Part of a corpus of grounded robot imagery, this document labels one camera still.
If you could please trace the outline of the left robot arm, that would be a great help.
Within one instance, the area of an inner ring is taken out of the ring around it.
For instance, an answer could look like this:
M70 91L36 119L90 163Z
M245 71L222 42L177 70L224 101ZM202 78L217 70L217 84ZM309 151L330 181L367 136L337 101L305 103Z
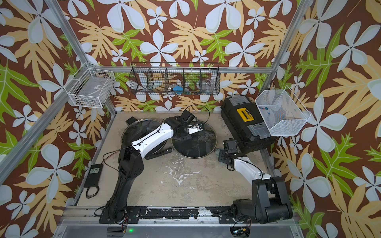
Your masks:
M205 129L204 123L185 110L180 116L168 117L150 133L120 149L118 180L113 195L100 215L101 224L122 224L127 219L128 196L135 178L144 170L143 158L154 148L174 136L191 136Z

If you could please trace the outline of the grey-green cloth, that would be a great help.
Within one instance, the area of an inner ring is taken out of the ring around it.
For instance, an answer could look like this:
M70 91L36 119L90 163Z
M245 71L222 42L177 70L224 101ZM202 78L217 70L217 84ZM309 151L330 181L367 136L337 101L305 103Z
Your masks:
M216 149L215 154L217 155L218 162L224 163L224 164L230 164L230 157L229 154L223 150L223 149Z

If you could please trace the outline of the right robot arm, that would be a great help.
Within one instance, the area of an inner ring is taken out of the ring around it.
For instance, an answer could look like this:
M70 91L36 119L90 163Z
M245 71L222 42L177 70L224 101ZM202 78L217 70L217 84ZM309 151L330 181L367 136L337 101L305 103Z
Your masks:
M240 173L252 186L251 199L237 199L231 206L235 221L251 220L260 224L288 220L293 217L292 206L284 180L263 172L240 152L234 139L223 141L218 161L230 171Z

